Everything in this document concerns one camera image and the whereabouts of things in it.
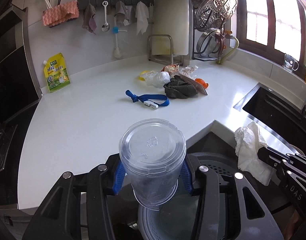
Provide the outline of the clear plastic cup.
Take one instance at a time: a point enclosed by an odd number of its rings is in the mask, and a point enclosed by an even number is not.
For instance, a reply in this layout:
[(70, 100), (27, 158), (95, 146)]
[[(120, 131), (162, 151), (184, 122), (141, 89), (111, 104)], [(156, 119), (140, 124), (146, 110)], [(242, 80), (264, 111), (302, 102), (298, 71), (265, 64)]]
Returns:
[(173, 197), (186, 148), (183, 133), (164, 119), (139, 121), (123, 134), (120, 161), (141, 206), (158, 211)]

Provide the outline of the orange plastic piece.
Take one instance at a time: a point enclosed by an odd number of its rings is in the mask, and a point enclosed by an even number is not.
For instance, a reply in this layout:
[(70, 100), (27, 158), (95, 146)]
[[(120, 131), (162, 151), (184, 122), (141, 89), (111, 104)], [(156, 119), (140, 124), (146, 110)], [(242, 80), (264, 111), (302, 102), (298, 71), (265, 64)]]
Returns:
[(204, 89), (207, 89), (209, 86), (209, 84), (201, 78), (196, 78), (195, 81), (199, 83), (200, 85), (202, 85)]

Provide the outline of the white paper towel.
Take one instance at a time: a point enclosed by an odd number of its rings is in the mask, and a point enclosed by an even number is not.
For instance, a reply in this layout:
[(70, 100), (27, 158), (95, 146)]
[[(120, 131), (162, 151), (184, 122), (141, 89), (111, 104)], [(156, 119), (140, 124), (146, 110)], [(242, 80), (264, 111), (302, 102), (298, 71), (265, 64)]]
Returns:
[(261, 148), (268, 147), (257, 124), (251, 122), (247, 126), (238, 128), (234, 132), (234, 137), (238, 169), (249, 172), (258, 182), (267, 186), (272, 178), (273, 169), (257, 155)]

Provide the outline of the blue white bottle brush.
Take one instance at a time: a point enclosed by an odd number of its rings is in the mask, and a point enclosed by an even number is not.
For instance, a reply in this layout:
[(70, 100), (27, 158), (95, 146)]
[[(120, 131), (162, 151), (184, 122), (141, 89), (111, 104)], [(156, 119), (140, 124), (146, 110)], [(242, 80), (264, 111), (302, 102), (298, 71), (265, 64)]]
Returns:
[(120, 59), (122, 57), (122, 53), (120, 52), (119, 47), (118, 47), (118, 33), (120, 32), (119, 28), (117, 26), (114, 26), (112, 29), (112, 32), (114, 34), (113, 57), (115, 59)]

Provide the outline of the white cutting board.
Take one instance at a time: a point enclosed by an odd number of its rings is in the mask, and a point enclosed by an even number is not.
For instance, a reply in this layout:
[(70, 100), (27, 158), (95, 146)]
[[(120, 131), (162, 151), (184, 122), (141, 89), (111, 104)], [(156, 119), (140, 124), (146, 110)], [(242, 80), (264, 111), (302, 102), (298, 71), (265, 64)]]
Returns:
[[(153, 34), (168, 34), (174, 53), (189, 54), (189, 0), (161, 0), (154, 10)], [(169, 48), (167, 38), (154, 38), (153, 50)]]

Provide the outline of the red white snack wrapper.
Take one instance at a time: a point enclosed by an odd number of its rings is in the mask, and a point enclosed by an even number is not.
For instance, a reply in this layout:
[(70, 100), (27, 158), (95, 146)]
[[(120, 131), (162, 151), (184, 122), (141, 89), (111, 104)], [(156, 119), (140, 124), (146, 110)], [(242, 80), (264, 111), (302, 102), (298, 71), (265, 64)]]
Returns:
[(161, 72), (167, 72), (170, 77), (178, 74), (179, 72), (179, 65), (178, 64), (170, 64), (162, 68)]

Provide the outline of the grey hanging dishcloth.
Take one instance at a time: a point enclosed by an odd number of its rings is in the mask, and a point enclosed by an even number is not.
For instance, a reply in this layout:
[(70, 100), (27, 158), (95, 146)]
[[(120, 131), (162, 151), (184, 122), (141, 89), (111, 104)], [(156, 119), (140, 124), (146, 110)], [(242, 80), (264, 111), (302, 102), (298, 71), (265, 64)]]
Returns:
[(131, 5), (125, 5), (122, 1), (116, 3), (115, 18), (118, 25), (128, 26), (131, 24)]

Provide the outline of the dark wall hook rail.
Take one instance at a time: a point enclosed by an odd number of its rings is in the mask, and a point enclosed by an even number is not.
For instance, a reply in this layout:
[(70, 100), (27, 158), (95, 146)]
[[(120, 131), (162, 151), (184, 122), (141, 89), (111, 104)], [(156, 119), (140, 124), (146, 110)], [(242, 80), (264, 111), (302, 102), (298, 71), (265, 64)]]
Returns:
[(144, 3), (147, 7), (154, 5), (154, 0), (78, 0), (78, 9), (85, 10), (89, 4), (93, 5), (95, 8), (102, 6), (104, 1), (109, 2), (109, 5), (115, 6), (117, 2), (121, 1), (125, 5), (137, 5), (138, 2)]

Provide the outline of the grey purple hanging cloth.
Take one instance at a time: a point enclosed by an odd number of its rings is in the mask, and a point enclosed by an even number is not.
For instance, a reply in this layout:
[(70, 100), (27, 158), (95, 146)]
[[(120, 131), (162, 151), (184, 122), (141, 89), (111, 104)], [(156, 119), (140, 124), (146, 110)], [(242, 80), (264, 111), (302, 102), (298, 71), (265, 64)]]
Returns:
[(84, 13), (82, 28), (90, 33), (94, 33), (94, 31), (97, 29), (97, 25), (94, 19), (95, 14), (96, 14), (95, 7), (92, 4), (88, 4)]

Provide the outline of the metal cutting board rack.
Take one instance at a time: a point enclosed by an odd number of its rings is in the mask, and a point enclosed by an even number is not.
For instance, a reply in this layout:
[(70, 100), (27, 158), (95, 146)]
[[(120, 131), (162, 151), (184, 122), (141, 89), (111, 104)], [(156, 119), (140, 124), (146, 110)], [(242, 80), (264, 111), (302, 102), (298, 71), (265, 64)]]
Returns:
[[(154, 38), (167, 38), (169, 42), (169, 48), (155, 49), (153, 50)], [(147, 39), (148, 43), (148, 60), (165, 66), (175, 64), (177, 66), (183, 66), (183, 55), (174, 53), (174, 42), (168, 34), (151, 34)]]

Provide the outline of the clear plastic bag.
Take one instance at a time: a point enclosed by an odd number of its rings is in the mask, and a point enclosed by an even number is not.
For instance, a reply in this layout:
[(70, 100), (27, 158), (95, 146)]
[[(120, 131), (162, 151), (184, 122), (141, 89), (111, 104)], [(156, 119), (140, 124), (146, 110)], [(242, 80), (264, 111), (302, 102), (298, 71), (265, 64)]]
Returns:
[(142, 78), (149, 86), (162, 88), (170, 82), (170, 75), (167, 72), (147, 72), (142, 75)]

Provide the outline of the clear wrapper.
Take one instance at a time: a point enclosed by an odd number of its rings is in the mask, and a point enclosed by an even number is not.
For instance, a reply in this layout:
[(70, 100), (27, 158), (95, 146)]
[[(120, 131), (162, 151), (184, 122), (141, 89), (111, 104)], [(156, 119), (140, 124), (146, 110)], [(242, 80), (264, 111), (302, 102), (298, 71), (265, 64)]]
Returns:
[(198, 66), (186, 66), (186, 67), (182, 67), (179, 70), (179, 72), (180, 74), (194, 80), (197, 78), (197, 75), (195, 74), (197, 70), (198, 70)]

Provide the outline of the gas valve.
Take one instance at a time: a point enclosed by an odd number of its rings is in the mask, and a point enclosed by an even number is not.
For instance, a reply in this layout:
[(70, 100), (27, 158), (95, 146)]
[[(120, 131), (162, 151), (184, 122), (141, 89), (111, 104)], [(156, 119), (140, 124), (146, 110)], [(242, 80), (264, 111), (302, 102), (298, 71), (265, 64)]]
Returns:
[(225, 49), (225, 40), (226, 39), (229, 39), (230, 38), (230, 35), (231, 35), (231, 31), (229, 30), (225, 30), (224, 33), (219, 33), (219, 34), (215, 34), (215, 40), (216, 40), (216, 43), (217, 43), (217, 47), (216, 47), (216, 50), (214, 52), (214, 54), (217, 55), (217, 61), (216, 63), (217, 64), (220, 64), (221, 62), (221, 58), (222, 58), (222, 54), (223, 54), (223, 51)]

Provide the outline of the black kitchen sink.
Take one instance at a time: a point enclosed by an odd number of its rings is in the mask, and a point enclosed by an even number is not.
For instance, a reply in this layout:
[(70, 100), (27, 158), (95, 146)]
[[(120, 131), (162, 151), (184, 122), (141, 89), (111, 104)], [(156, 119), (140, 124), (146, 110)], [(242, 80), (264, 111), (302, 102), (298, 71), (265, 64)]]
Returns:
[(234, 108), (306, 155), (306, 116), (277, 92), (258, 83)]

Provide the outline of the dark grey rag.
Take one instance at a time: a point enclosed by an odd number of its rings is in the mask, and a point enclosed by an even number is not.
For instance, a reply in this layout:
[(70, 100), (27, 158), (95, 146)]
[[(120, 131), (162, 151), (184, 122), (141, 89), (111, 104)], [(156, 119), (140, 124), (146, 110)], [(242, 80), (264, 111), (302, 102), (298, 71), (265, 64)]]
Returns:
[(163, 87), (166, 96), (171, 99), (187, 99), (198, 94), (196, 88), (179, 75), (174, 75)]

